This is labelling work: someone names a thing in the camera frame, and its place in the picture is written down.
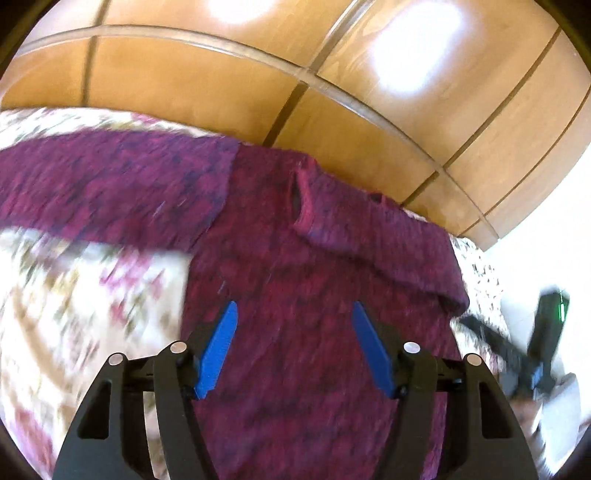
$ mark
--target floral bedspread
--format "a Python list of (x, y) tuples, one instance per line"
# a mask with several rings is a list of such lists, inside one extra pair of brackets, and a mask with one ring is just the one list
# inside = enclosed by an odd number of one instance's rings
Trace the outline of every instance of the floral bedspread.
[[(24, 109), (0, 112), (0, 149), (82, 129), (213, 135), (131, 112)], [(494, 269), (470, 240), (450, 240), (469, 313), (508, 337)], [(74, 413), (105, 359), (116, 351), (129, 358), (153, 355), (178, 338), (189, 262), (176, 252), (0, 229), (0, 419), (42, 478), (51, 478)], [(462, 356), (476, 352), (491, 370), (503, 368), (457, 320), (450, 327)], [(153, 396), (146, 395), (145, 412), (154, 474), (167, 478)]]

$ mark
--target fabric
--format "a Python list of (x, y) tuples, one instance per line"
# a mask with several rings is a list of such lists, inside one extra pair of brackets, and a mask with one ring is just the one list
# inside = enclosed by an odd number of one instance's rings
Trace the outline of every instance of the fabric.
[[(470, 298), (470, 306), (465, 315), (475, 315), (510, 341), (509, 327), (501, 312), (503, 289), (493, 265), (471, 240), (453, 235), (450, 235), (450, 240), (462, 271), (464, 287)], [(469, 353), (477, 353), (493, 374), (506, 370), (505, 361), (493, 353), (488, 344), (482, 342), (478, 335), (462, 325), (458, 319), (452, 319), (450, 327), (462, 357)]]
[[(164, 131), (191, 137), (215, 135), (195, 127), (163, 121), (149, 115), (95, 108), (31, 108), (0, 112), (0, 149), (39, 137), (63, 135), (88, 129)], [(373, 195), (379, 202), (395, 203), (387, 197)], [(403, 209), (411, 218), (426, 220)], [(462, 271), (464, 288), (470, 297), (466, 314), (478, 315), (488, 326), (509, 338), (509, 329), (501, 312), (502, 288), (486, 255), (471, 240), (450, 235)], [(462, 357), (478, 353), (493, 373), (505, 369), (504, 361), (490, 347), (456, 320), (450, 326)]]
[[(217, 310), (221, 297), (238, 302), (239, 327), (218, 388), (196, 407), (221, 478), (371, 475), (395, 403), (380, 395), (364, 364), (350, 325), (355, 299), (395, 323), (403, 337), (458, 358), (448, 325), (450, 312), (467, 307), (467, 296), (447, 236), (433, 226), (422, 248), (403, 250), (414, 260), (368, 259), (359, 245), (364, 238), (343, 242), (327, 227), (296, 230), (287, 192), (291, 173), (311, 164), (306, 155), (224, 138), (83, 132), (18, 144), (0, 153), (0, 164), (10, 172), (2, 185), (10, 195), (0, 205), (5, 225), (194, 256), (185, 335)], [(226, 186), (224, 198), (219, 192)], [(345, 192), (330, 200), (345, 201)], [(303, 199), (302, 210), (324, 215), (327, 225), (324, 197), (318, 192), (312, 206)], [(138, 199), (141, 208), (132, 215), (125, 208), (105, 213)], [(359, 209), (373, 203), (357, 201)], [(392, 225), (400, 232), (422, 225), (384, 208), (384, 234), (388, 228), (399, 234)], [(434, 257), (432, 248), (447, 253)], [(421, 263), (430, 256), (435, 264)], [(396, 262), (423, 270), (401, 283)], [(438, 275), (457, 291), (432, 292), (445, 283)], [(435, 473), (443, 423), (439, 399), (425, 478)]]
[[(0, 413), (42, 478), (51, 478), (105, 359), (153, 355), (178, 339), (189, 261), (31, 230), (0, 233)], [(157, 451), (155, 418), (147, 432)], [(164, 462), (154, 466), (165, 473)]]

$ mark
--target silver screw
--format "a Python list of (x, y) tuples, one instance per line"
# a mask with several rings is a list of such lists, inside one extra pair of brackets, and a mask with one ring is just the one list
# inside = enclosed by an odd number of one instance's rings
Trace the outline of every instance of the silver screw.
[(404, 350), (408, 353), (419, 353), (421, 351), (421, 346), (418, 343), (406, 342), (404, 344)]
[(114, 353), (109, 357), (109, 365), (119, 365), (123, 361), (123, 355), (120, 353)]
[(170, 351), (172, 353), (183, 353), (187, 349), (187, 344), (185, 342), (174, 342), (170, 346)]
[(475, 353), (468, 355), (466, 360), (468, 360), (470, 365), (474, 365), (475, 367), (478, 367), (482, 363), (482, 358), (480, 358), (480, 356)]

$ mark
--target blue gripper pad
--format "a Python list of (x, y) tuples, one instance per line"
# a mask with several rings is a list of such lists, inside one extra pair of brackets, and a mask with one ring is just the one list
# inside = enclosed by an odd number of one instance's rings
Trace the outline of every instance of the blue gripper pad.
[(199, 400), (204, 399), (207, 392), (215, 388), (237, 325), (238, 307), (236, 302), (231, 301), (217, 323), (212, 338), (199, 362), (199, 381), (195, 385), (195, 394)]
[(392, 379), (392, 360), (386, 353), (363, 305), (358, 301), (353, 304), (353, 328), (376, 387), (392, 398), (395, 390)]

